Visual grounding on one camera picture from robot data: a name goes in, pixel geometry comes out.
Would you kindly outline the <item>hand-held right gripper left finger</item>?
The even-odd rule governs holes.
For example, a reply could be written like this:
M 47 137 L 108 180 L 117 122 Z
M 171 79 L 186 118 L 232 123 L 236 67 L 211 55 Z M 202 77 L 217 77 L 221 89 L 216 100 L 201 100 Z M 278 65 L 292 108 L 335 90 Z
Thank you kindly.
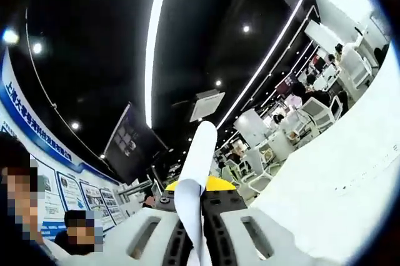
M 109 232 L 105 265 L 187 265 L 189 237 L 169 185 L 154 208 L 142 208 Z

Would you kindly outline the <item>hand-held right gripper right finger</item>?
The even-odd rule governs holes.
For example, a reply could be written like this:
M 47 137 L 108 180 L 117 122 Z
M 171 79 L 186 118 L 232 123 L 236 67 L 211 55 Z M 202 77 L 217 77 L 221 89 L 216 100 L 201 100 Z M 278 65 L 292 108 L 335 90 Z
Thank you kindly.
M 232 183 L 209 176 L 201 208 L 211 265 L 297 264 L 293 236 L 247 207 Z

